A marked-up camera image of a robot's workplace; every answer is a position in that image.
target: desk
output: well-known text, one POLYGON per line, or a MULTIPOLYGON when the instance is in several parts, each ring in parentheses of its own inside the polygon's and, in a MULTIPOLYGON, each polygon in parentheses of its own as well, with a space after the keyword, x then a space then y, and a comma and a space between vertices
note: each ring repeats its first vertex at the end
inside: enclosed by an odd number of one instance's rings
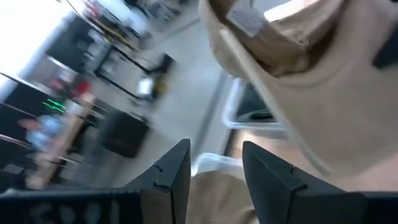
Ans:
MULTIPOLYGON (((93 107, 94 100, 95 96, 92 93, 85 93, 81 97, 81 105, 84 109, 79 114, 80 116, 86 117, 89 115, 93 107)), ((66 114, 67 127, 64 132, 55 140, 51 149, 48 149, 46 153, 40 152, 36 155, 36 171, 26 179, 26 186, 28 188, 37 190, 46 188, 48 182, 57 170, 57 164, 61 161, 61 157, 65 157, 67 155, 70 145, 84 123, 79 115, 66 114)))

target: green light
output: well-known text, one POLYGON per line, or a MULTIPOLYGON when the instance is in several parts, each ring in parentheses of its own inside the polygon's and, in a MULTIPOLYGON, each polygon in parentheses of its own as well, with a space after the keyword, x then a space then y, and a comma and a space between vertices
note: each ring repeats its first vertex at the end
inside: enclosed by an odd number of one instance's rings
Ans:
POLYGON ((52 101, 52 100, 50 100, 50 99, 48 99, 47 101, 49 101, 49 102, 51 102, 51 103, 53 103, 53 104, 55 104, 55 105, 57 105, 57 106, 61 106, 62 108, 66 108, 66 107, 64 107, 62 104, 57 103, 57 102, 54 102, 54 101, 52 101))
POLYGON ((49 105, 48 103, 44 103, 44 102, 43 102, 43 104, 46 105, 46 106, 48 106, 49 108, 51 108, 51 109, 53 109, 53 110, 59 110, 59 111, 61 111, 62 113, 64 113, 64 110, 61 110, 60 108, 57 108, 56 106, 51 106, 51 105, 49 105))

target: concrete floor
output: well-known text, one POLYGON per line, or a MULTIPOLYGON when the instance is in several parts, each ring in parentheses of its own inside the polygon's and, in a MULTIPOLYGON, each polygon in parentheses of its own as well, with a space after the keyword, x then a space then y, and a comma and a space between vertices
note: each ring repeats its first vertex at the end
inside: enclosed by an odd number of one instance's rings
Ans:
MULTIPOLYGON (((229 129, 221 121, 221 112, 232 77, 213 58, 207 33, 199 21, 197 2, 188 6, 164 32, 155 31, 137 58, 156 62, 162 53, 169 54, 175 65, 169 71, 167 92, 154 105, 136 107, 123 92, 98 82, 99 99, 123 111, 144 115, 152 131, 137 157, 126 159, 109 152, 96 175, 95 187, 121 187, 150 167, 179 140, 191 140, 192 157, 203 152, 223 153, 229 129)), ((138 60, 150 65, 145 60, 138 60)), ((121 62, 113 80, 135 92, 143 75, 130 62, 121 62)))

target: blue shirt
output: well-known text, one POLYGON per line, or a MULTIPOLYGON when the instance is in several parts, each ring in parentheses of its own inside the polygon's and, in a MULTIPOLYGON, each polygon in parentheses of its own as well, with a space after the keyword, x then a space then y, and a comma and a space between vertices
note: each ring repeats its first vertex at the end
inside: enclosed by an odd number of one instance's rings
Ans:
POLYGON ((59 115, 43 115, 37 118, 40 130, 27 131, 26 140, 40 151, 45 151, 51 139, 57 137, 65 127, 65 122, 59 115))

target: gray floor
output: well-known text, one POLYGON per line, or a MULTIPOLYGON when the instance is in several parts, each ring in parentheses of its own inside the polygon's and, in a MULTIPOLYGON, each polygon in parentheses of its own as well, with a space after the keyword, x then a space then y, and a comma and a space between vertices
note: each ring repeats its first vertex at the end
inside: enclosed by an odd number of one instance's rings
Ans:
MULTIPOLYGON (((101 82, 95 93, 123 111, 148 117, 152 131, 133 159, 98 150, 99 164, 92 167, 90 187, 120 187, 146 170, 179 140, 188 138, 192 157, 203 152, 223 153, 229 130, 221 121, 221 112, 232 78, 213 58, 204 25, 198 20, 197 6, 188 6, 164 32, 153 32, 137 58, 156 62, 162 53, 169 54, 175 65, 169 71, 167 92, 153 106, 133 106, 123 92, 101 82)), ((138 60, 150 65, 145 60, 138 60)), ((113 80, 132 92, 143 73, 129 62, 121 62, 113 80)))

